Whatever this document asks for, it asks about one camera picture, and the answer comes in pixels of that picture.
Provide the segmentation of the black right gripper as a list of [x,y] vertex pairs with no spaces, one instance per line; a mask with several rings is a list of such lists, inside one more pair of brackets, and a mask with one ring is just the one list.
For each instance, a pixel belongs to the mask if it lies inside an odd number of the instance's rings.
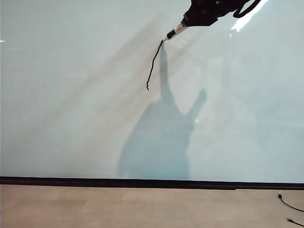
[[230,12],[241,10],[247,0],[192,0],[190,8],[184,13],[184,27],[210,26],[218,18]]

